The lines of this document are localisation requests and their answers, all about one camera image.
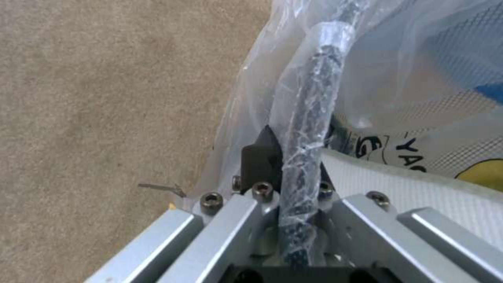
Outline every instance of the yellow graphic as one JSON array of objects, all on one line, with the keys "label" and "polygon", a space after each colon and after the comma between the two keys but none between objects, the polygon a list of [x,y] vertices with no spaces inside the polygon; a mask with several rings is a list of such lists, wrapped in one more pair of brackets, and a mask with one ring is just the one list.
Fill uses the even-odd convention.
[{"label": "yellow graphic", "polygon": [[503,192],[503,160],[493,159],[474,164],[456,179]]}]

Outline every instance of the metal plate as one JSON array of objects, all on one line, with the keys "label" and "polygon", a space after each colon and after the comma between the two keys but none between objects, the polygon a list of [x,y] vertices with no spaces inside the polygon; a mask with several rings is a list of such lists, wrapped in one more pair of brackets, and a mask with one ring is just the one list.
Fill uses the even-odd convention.
[{"label": "metal plate", "polygon": [[168,210],[86,282],[155,281],[201,229],[200,217]]},{"label": "metal plate", "polygon": [[254,199],[234,195],[158,282],[217,282],[251,254],[262,219]]}]

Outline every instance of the plastic bag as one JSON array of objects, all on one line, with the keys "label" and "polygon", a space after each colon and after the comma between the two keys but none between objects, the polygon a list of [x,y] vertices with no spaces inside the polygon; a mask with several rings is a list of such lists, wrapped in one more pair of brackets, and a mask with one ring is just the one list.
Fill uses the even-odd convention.
[{"label": "plastic bag", "polygon": [[[340,29],[334,13],[353,2],[273,2],[271,17],[237,77],[214,150],[189,196],[216,190],[229,197],[241,149],[267,124],[283,152],[287,150],[295,105],[289,94],[297,93],[304,72],[297,67],[305,66],[321,47],[321,34]],[[334,88],[333,97],[338,98],[330,147],[357,158],[498,188],[503,183],[501,1],[369,3],[361,25],[352,32],[356,41],[342,69],[340,89]],[[305,146],[318,148],[322,143]],[[482,169],[501,169],[489,176],[480,167],[469,170],[484,161],[490,164]],[[311,186],[316,187],[318,172],[313,174]],[[315,190],[304,197],[316,204]],[[305,248],[315,234],[302,236],[287,249]]]},{"label": "plastic bag", "polygon": [[331,147],[503,191],[503,4],[406,1],[354,44]]}]

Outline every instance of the hex socket screw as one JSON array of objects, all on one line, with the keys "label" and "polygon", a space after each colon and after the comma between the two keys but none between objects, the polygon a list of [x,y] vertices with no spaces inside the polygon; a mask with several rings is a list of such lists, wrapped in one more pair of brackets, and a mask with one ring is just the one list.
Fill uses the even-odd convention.
[{"label": "hex socket screw", "polygon": [[223,197],[217,192],[205,193],[199,200],[201,212],[208,215],[215,215],[223,206]]},{"label": "hex socket screw", "polygon": [[390,201],[387,195],[378,191],[369,191],[365,196],[373,200],[380,208],[388,211]]},{"label": "hex socket screw", "polygon": [[268,182],[257,182],[251,187],[251,195],[253,198],[260,202],[270,202],[273,199],[273,186]]}]

